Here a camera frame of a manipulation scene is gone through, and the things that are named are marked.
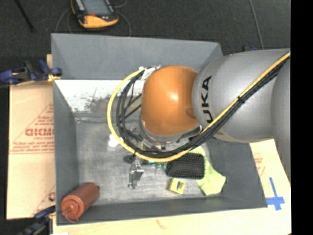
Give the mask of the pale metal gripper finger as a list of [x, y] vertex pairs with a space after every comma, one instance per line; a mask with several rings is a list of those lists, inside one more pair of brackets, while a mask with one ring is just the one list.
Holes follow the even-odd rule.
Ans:
[[129, 183], [128, 183], [128, 187], [130, 189], [136, 188], [136, 176], [137, 176], [136, 166], [131, 165], [129, 170]]
[[140, 181], [140, 179], [141, 179], [141, 177], [142, 177], [142, 175], [144, 173], [144, 169], [141, 167], [141, 163], [140, 162], [135, 163], [135, 168], [136, 168], [136, 170], [135, 170], [135, 174], [136, 174], [135, 180], [136, 181]]

